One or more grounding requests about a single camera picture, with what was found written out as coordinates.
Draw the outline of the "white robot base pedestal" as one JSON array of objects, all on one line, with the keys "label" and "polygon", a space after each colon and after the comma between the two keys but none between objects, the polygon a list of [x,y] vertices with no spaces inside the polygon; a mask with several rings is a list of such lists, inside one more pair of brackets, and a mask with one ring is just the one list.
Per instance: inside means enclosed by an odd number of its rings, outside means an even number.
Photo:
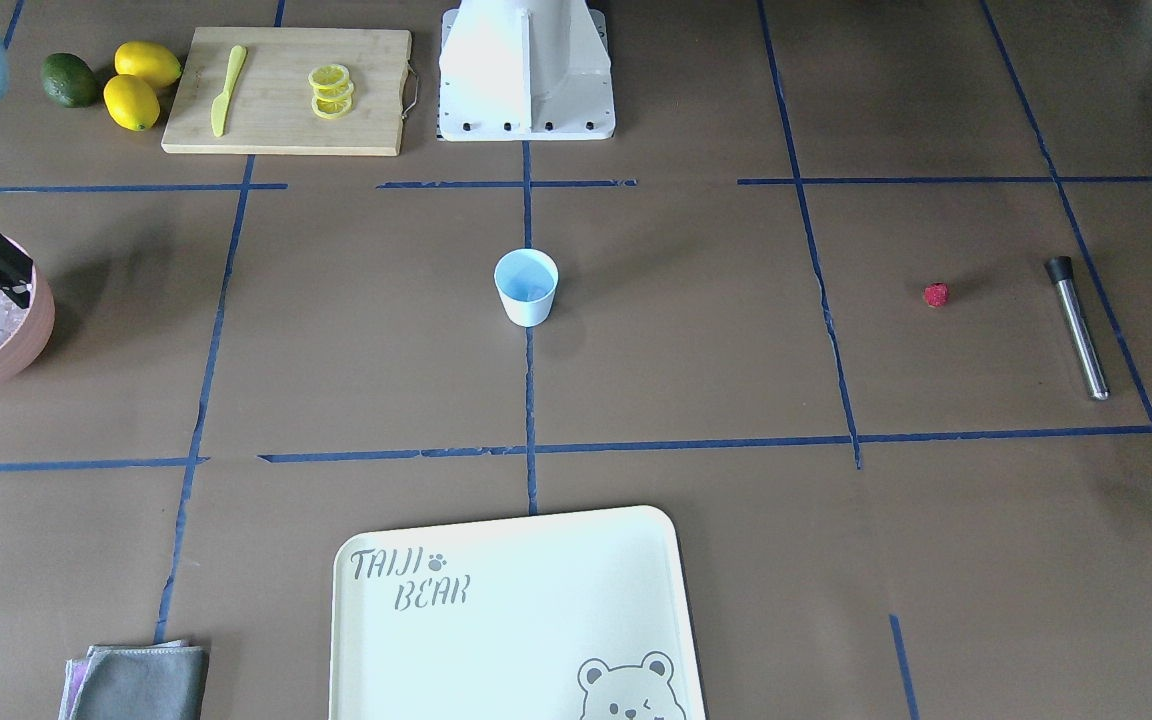
[{"label": "white robot base pedestal", "polygon": [[462,1],[444,13],[438,65],[442,141],[616,131],[605,15],[585,1]]}]

